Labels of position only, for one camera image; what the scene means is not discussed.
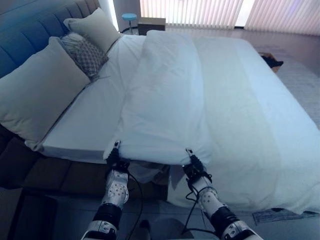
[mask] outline pillowcase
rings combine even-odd
[[[0,124],[34,151],[63,111],[90,83],[60,43],[48,46],[0,78]]]
[[[91,79],[98,74],[101,66],[108,60],[101,49],[75,32],[62,37],[60,42],[78,67]]]
[[[63,23],[70,31],[88,37],[104,53],[121,36],[99,7],[85,18],[67,18]]]

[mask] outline tiled floor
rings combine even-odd
[[[96,210],[100,205],[100,199],[90,198],[58,198],[59,207],[56,216],[53,240],[76,240],[81,239],[88,224],[93,219]],[[140,201],[131,199],[124,205],[123,214],[120,221],[120,231],[117,239],[124,240],[133,227],[140,211]],[[157,221],[174,218],[185,223],[189,214],[188,208],[173,206],[164,201],[146,201],[144,203],[141,219],[148,219],[151,224],[152,235],[157,234]],[[298,220],[287,220],[268,222],[255,225],[251,214],[237,212],[241,220],[250,225],[254,231],[259,233],[265,240],[319,240],[320,239],[320,217],[305,218]],[[212,230],[210,223],[205,218],[205,225],[201,212],[194,210],[189,221],[189,227]],[[210,234],[193,232],[195,239],[209,238]]]
[[[304,64],[310,71],[320,76],[320,38],[315,36],[295,35],[285,33],[254,32],[242,29],[235,30],[212,30],[212,29],[180,29],[168,27],[169,32],[183,32],[191,36],[222,36],[242,38],[254,46],[277,45],[288,52],[296,61]],[[87,229],[96,210],[100,199],[59,197],[58,212],[55,221],[53,240],[76,240],[80,239]],[[119,240],[131,230],[138,212],[140,202],[131,199],[125,204],[120,221]],[[176,207],[163,201],[146,201],[141,219],[148,219],[151,229],[157,229],[156,222],[161,219],[175,218],[185,222],[189,209]],[[299,220],[277,221],[255,225],[253,217],[249,213],[237,212],[237,215],[247,222],[265,240],[319,240],[320,217],[305,218]],[[207,229],[211,226],[205,219]],[[201,213],[194,211],[189,222],[189,227],[205,228]],[[194,232],[194,237],[211,238],[207,233]]]

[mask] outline white pillow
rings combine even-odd
[[[90,83],[56,39],[0,79],[0,124],[37,151],[78,93]]]
[[[90,39],[104,53],[107,53],[120,37],[112,22],[99,7],[85,18],[67,18],[63,23],[70,31]]]

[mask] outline curtain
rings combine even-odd
[[[140,0],[141,17],[170,26],[233,29],[243,0]]]
[[[255,0],[244,29],[320,35],[320,1]]]

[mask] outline blue upholstered headboard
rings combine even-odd
[[[0,36],[0,78],[22,65],[32,54],[48,45],[50,36],[68,32],[63,21],[85,18],[99,7],[99,0],[79,0],[46,14],[45,17]]]

